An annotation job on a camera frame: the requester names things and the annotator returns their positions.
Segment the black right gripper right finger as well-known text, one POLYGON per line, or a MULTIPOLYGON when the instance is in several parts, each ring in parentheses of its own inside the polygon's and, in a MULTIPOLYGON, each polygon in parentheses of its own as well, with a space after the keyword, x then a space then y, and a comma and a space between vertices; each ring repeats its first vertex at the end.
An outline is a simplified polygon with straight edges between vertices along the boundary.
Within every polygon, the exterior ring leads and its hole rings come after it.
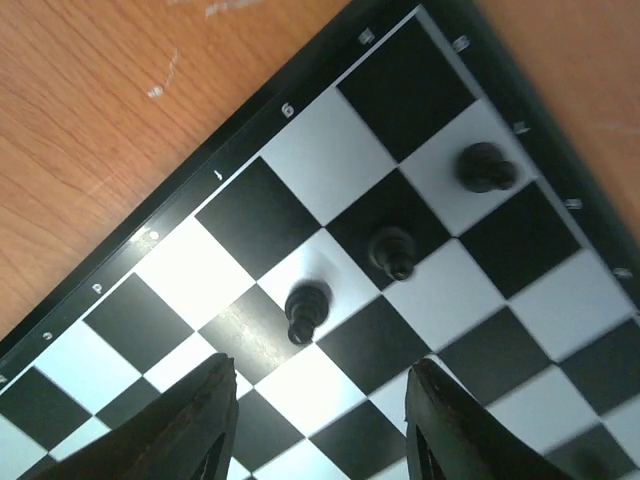
POLYGON ((411 366, 405 395, 411 479, 567 479, 486 409, 432 356, 411 366))

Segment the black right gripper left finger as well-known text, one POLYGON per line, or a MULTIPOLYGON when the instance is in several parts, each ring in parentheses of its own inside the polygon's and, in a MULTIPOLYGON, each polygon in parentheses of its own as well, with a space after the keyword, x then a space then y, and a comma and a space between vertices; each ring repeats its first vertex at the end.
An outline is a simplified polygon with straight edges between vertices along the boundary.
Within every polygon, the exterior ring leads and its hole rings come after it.
POLYGON ((39 479, 225 479, 238 420, 234 360, 216 353, 123 425, 39 479))

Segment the black pawn chess piece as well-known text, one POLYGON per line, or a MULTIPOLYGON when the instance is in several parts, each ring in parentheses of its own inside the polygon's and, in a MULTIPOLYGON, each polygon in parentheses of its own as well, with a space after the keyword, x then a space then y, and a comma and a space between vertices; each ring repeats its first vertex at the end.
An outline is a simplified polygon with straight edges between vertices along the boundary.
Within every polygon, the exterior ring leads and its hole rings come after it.
POLYGON ((406 281, 412 276, 416 255, 415 239, 400 227, 384 226, 370 238, 369 262, 392 280, 406 281))

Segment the black and white chessboard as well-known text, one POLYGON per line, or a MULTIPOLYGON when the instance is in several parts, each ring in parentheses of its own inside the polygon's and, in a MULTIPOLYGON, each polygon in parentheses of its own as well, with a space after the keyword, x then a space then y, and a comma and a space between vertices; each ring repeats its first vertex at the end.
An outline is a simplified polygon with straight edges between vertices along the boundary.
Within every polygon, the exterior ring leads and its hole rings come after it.
POLYGON ((404 479, 433 355, 576 479, 639 475, 639 250, 468 1, 356 1, 1 345, 1 475, 31 479, 212 354, 233 358, 232 479, 404 479), (456 179, 468 146, 509 190, 456 179), (416 266, 369 262, 397 226, 416 266), (295 285, 332 290, 304 346, 295 285))

